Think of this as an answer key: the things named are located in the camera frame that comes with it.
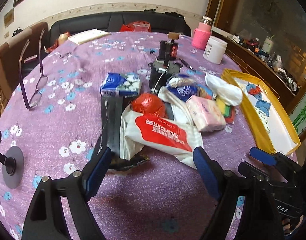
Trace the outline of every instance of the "brown chair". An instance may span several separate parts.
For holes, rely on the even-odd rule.
[[[49,27],[46,22],[41,22],[24,29],[0,46],[0,87],[7,100],[11,98],[12,92],[19,84],[18,66],[23,46],[29,39],[30,45],[24,54],[24,58],[38,55],[42,29],[45,29],[43,36],[43,39],[45,39],[45,36],[48,36]]]

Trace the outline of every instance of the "barcode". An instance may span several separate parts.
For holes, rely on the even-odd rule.
[[[102,97],[119,97],[120,93],[118,90],[100,90]]]

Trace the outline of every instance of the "brown knob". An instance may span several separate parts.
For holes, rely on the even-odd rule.
[[[180,34],[179,33],[169,32],[168,37],[171,40],[178,40],[180,38]]]

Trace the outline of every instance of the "floral tablecloth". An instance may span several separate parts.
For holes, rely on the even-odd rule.
[[[25,170],[18,188],[10,190],[3,182],[0,164],[0,220],[18,240],[31,198],[41,178],[68,176],[83,169],[101,134],[99,87],[107,72],[136,72],[149,91],[150,68],[158,54],[161,33],[112,33],[110,36],[77,46],[66,41],[43,60],[48,84],[40,92],[42,100],[33,110],[25,108],[21,89],[13,92],[2,117],[0,152],[19,146],[25,158]],[[220,76],[225,68],[240,70],[226,55],[220,65],[203,58],[203,51],[181,36],[178,56],[197,73],[182,68],[205,84],[205,72]],[[25,79],[30,97],[40,77],[35,68]],[[233,125],[221,131],[203,133],[204,149],[223,169],[238,174],[240,162],[260,163],[248,157],[255,142],[248,124],[236,109]],[[216,206],[198,172],[173,156],[145,147],[150,161],[128,172],[108,172],[89,206],[107,239],[199,239]],[[241,215],[243,197],[239,198],[227,239],[233,239]],[[73,239],[79,239],[63,199],[67,225]]]

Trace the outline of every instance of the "gray disc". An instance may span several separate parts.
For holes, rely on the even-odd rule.
[[[2,167],[2,174],[5,185],[11,189],[19,186],[24,172],[24,158],[21,149],[18,146],[11,147],[5,154],[6,157],[13,157],[16,161],[15,173],[11,176],[7,173],[6,167]]]

